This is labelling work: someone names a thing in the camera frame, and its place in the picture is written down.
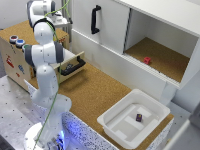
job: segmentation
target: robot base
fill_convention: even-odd
[[[35,136],[37,135],[37,133],[39,132],[39,130],[42,128],[42,124],[41,123],[37,123],[35,125],[33,125],[25,134],[24,137],[24,149],[25,150],[33,150],[34,146],[35,146]],[[65,139],[65,148],[66,145],[69,144],[69,140]],[[35,146],[34,150],[49,150],[48,146],[45,146],[43,148],[39,147],[38,144]]]

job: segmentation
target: black handle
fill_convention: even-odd
[[[101,7],[96,5],[96,8],[94,8],[92,10],[92,24],[91,24],[91,31],[92,31],[92,34],[96,34],[98,33],[100,30],[98,28],[96,28],[96,12],[101,10]]]
[[[80,56],[77,56],[77,61],[79,62],[78,65],[76,65],[72,68],[66,69],[66,70],[61,69],[61,75],[67,76],[67,75],[73,73],[74,71],[76,71],[77,69],[83,67],[86,64],[86,62],[83,59],[81,59]]]

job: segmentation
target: cabinet shelf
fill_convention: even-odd
[[[190,58],[147,37],[126,50],[125,53],[141,62],[145,57],[150,57],[150,67],[178,82],[181,82],[190,60]]]

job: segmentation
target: white wall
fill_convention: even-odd
[[[200,102],[200,71],[181,90],[178,90],[173,102],[192,112]]]
[[[0,29],[5,29],[28,20],[26,3],[29,0],[0,0]],[[54,0],[56,8],[61,7],[61,0]]]

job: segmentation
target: dark red object in bin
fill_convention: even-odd
[[[150,63],[150,61],[151,61],[151,58],[149,58],[149,57],[145,57],[145,58],[144,58],[144,63],[145,63],[145,64],[148,65],[148,64]]]

